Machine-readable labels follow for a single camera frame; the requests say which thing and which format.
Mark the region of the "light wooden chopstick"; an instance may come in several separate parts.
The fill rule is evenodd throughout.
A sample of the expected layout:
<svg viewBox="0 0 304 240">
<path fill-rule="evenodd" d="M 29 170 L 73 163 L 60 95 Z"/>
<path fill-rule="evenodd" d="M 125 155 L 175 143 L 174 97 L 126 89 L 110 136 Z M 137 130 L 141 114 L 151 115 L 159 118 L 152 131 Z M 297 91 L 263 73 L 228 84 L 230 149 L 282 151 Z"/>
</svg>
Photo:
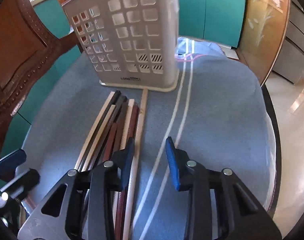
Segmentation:
<svg viewBox="0 0 304 240">
<path fill-rule="evenodd" d="M 140 159 L 140 150 L 141 150 L 141 138 L 143 133 L 145 112 L 147 108 L 148 100 L 148 90 L 143 89 L 140 110 L 138 112 L 138 120 L 136 124 L 136 134 L 135 134 L 135 151 L 134 157 L 132 159 L 128 192 L 127 192 L 127 202 L 125 206 L 125 215 L 124 215 L 124 226 L 123 226 L 123 240 L 128 240 L 130 238 L 131 232 L 131 219 L 132 219 L 132 210 L 134 205 L 135 198 L 135 187 L 136 187 L 136 178 L 138 171 L 138 163 Z"/>
</svg>

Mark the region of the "dark red chopstick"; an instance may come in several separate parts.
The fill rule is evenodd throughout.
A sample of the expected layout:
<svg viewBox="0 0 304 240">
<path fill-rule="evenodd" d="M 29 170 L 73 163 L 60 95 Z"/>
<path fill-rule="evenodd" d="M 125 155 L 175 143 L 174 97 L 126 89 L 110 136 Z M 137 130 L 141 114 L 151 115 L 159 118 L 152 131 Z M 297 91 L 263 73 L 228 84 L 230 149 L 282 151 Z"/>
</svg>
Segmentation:
<svg viewBox="0 0 304 240">
<path fill-rule="evenodd" d="M 119 186 L 117 186 L 117 192 L 119 192 L 119 198 L 118 198 L 118 206 L 117 206 L 116 221 L 115 221 L 115 239 L 123 239 L 125 206 L 127 202 L 128 183 L 129 183 L 131 162 L 134 151 L 133 136 L 136 129 L 137 115 L 138 115 L 138 106 L 135 105 L 134 103 L 126 146 L 124 149 L 115 152 L 117 167 L 120 169 L 119 182 L 121 183 Z"/>
</svg>

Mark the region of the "black slim chopstick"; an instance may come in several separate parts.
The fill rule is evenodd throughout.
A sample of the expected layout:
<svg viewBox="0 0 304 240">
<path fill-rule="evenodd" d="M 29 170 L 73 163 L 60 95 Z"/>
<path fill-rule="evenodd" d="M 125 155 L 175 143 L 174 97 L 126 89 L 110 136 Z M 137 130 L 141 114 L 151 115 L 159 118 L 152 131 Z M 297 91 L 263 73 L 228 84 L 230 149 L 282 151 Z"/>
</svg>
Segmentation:
<svg viewBox="0 0 304 240">
<path fill-rule="evenodd" d="M 99 161 L 100 156 L 102 155 L 102 152 L 104 151 L 106 142 L 108 140 L 109 132 L 112 127 L 112 124 L 114 123 L 116 117 L 118 116 L 118 113 L 121 109 L 121 106 L 123 102 L 126 102 L 127 97 L 120 94 L 118 96 L 118 99 L 115 104 L 112 104 L 108 110 L 108 113 L 105 116 L 105 119 L 103 121 L 104 129 L 102 131 L 98 131 L 99 138 L 98 140 L 95 139 L 95 148 L 90 149 L 89 157 L 90 160 L 84 164 L 85 170 L 92 169 L 95 164 Z"/>
</svg>

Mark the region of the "silver metal chopstick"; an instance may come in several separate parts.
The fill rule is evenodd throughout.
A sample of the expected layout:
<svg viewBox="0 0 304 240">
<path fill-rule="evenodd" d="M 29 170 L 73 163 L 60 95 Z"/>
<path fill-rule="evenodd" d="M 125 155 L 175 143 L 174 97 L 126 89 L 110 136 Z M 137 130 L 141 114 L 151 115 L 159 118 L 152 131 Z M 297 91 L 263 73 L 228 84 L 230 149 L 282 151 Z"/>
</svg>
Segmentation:
<svg viewBox="0 0 304 240">
<path fill-rule="evenodd" d="M 95 121 L 94 121 L 94 123 L 93 123 L 93 125 L 92 125 L 92 127 L 90 129 L 90 131 L 89 131 L 89 134 L 87 135 L 87 138 L 85 139 L 85 142 L 83 144 L 83 147 L 81 149 L 79 157 L 78 157 L 78 159 L 76 161 L 76 164 L 74 166 L 75 170 L 79 170 L 79 168 L 81 166 L 81 161 L 82 161 L 82 159 L 83 159 L 83 157 L 85 155 L 87 147 L 89 146 L 90 140 L 93 137 L 93 134 L 94 134 L 94 132 L 95 132 L 95 130 L 96 130 L 98 124 L 99 124 L 99 121 L 101 120 L 101 117 L 103 116 L 103 113 L 104 113 L 106 107 L 108 106 L 108 103 L 111 101 L 113 95 L 114 95 L 114 92 L 110 92 L 110 94 L 107 97 L 106 101 L 104 102 L 102 108 L 100 109 L 100 111 L 99 111 L 99 113 L 98 113 L 98 115 L 97 115 L 97 117 L 96 117 L 96 119 L 95 119 Z"/>
</svg>

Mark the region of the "blue striped cloth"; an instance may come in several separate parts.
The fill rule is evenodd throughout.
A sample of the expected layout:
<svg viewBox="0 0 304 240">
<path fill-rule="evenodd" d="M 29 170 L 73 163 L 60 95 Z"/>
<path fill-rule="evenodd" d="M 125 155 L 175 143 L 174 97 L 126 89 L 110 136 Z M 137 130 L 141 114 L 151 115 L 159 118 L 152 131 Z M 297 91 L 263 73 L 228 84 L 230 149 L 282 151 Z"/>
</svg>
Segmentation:
<svg viewBox="0 0 304 240">
<path fill-rule="evenodd" d="M 130 239 L 182 239 L 188 193 L 175 190 L 165 153 L 166 138 L 214 171 L 232 169 L 257 200 L 269 208 L 275 166 L 273 133 L 255 74 L 216 49 L 189 42 L 191 57 L 179 62 L 178 85 L 149 92 L 136 177 Z M 24 200 L 32 212 L 76 164 L 101 107 L 111 93 L 99 84 L 82 54 L 55 84 L 25 139 L 26 162 L 40 183 Z"/>
</svg>

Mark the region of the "carved dark wooden chair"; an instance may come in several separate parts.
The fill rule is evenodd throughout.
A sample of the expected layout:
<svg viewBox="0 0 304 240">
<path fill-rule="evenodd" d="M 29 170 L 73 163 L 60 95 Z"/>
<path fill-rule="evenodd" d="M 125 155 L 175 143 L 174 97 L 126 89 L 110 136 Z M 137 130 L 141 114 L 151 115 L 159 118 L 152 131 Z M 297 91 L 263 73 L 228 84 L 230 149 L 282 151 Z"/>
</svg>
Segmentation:
<svg viewBox="0 0 304 240">
<path fill-rule="evenodd" d="M 54 36 L 29 0 L 0 0 L 0 152 L 14 110 L 53 63 L 78 44 L 74 31 Z"/>
</svg>

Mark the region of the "silver multi-door refrigerator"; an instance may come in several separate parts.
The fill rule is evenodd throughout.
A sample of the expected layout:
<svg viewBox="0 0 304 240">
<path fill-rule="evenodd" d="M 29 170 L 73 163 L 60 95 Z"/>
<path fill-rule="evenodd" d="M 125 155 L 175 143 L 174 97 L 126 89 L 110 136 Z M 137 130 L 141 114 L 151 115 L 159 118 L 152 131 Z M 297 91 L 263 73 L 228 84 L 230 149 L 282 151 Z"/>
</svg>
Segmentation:
<svg viewBox="0 0 304 240">
<path fill-rule="evenodd" d="M 291 0 L 289 22 L 273 71 L 295 84 L 304 71 L 304 10 L 298 0 Z"/>
</svg>

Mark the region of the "beige plastic utensil holder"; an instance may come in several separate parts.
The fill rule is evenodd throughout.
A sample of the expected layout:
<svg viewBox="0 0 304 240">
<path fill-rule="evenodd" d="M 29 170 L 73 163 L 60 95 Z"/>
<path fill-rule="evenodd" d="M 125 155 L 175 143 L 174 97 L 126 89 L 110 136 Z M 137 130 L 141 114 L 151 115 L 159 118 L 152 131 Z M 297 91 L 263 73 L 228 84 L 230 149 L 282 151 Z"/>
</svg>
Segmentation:
<svg viewBox="0 0 304 240">
<path fill-rule="evenodd" d="M 67 0 L 62 8 L 101 85 L 176 88 L 178 0 Z"/>
</svg>

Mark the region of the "wooden framed glass door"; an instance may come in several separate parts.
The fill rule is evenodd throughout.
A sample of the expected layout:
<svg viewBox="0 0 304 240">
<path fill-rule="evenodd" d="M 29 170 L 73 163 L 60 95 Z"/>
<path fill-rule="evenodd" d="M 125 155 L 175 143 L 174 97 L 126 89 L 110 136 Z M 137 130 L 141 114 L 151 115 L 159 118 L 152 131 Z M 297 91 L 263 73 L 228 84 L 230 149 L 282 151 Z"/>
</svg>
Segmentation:
<svg viewBox="0 0 304 240">
<path fill-rule="evenodd" d="M 279 56 L 290 15 L 290 0 L 246 0 L 238 51 L 263 85 Z"/>
</svg>

